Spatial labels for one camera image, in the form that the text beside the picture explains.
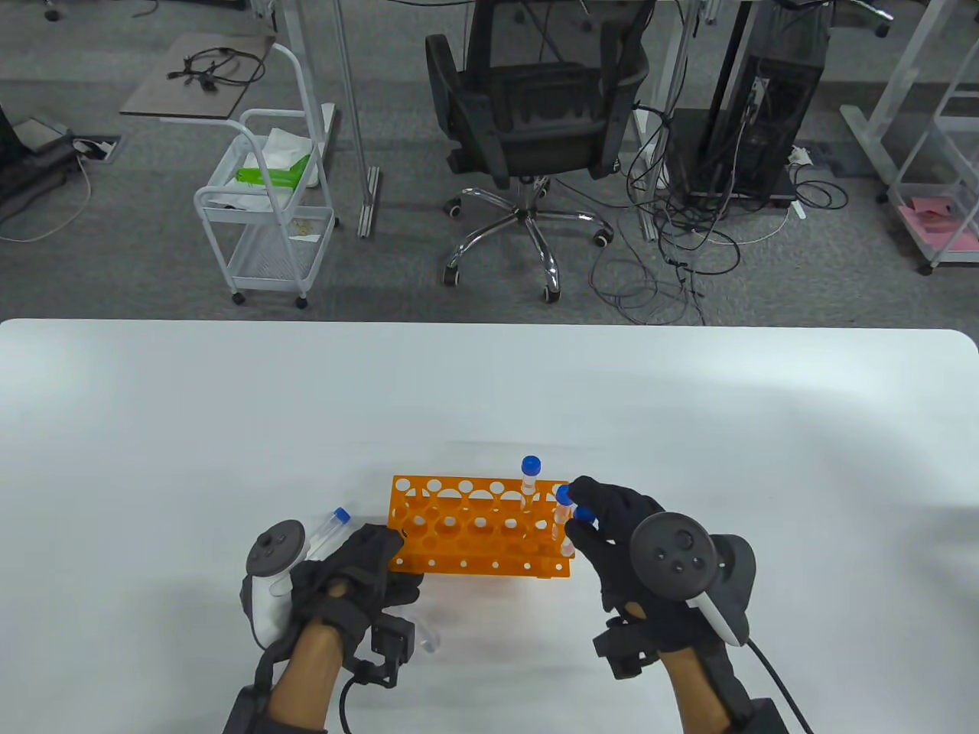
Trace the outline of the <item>person's left hand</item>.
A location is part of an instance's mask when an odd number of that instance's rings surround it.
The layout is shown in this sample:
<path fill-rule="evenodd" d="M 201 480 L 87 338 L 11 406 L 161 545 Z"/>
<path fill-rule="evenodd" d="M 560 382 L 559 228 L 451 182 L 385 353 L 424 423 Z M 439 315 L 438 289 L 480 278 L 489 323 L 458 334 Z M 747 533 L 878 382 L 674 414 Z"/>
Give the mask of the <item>person's left hand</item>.
<path fill-rule="evenodd" d="M 389 569 L 403 545 L 395 529 L 364 524 L 326 559 L 299 563 L 291 571 L 291 621 L 333 627 L 343 656 L 352 657 L 385 609 L 420 597 L 421 574 Z"/>

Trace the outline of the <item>person's right hand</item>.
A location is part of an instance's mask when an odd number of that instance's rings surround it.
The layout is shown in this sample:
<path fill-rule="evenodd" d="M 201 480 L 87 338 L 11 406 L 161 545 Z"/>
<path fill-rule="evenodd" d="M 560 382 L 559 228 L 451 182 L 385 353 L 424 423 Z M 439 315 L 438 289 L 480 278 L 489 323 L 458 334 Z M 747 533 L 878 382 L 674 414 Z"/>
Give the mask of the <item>person's right hand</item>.
<path fill-rule="evenodd" d="M 606 612 L 614 609 L 630 625 L 638 625 L 658 653 L 723 646 L 703 615 L 685 602 L 657 596 L 641 583 L 634 570 L 629 543 L 641 521 L 663 512 L 657 500 L 591 476 L 574 479 L 569 496 L 574 504 L 597 517 L 594 524 L 571 518 L 565 530 L 574 548 L 597 572 Z"/>

